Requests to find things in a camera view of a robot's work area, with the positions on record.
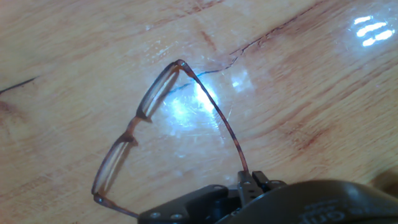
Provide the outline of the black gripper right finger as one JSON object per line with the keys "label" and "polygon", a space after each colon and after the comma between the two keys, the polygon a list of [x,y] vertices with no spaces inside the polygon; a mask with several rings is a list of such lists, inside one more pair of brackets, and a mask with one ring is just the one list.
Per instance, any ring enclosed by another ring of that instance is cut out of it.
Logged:
{"label": "black gripper right finger", "polygon": [[281,180],[270,180],[262,171],[253,171],[252,177],[263,192],[285,187],[287,184]]}

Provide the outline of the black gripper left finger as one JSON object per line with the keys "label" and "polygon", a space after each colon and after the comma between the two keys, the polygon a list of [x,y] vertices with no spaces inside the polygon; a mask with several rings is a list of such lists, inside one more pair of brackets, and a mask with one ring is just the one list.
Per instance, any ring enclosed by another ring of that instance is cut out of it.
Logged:
{"label": "black gripper left finger", "polygon": [[189,194],[142,212],[138,224],[226,223],[250,201],[254,179],[248,172],[238,172],[235,189],[207,185]]}

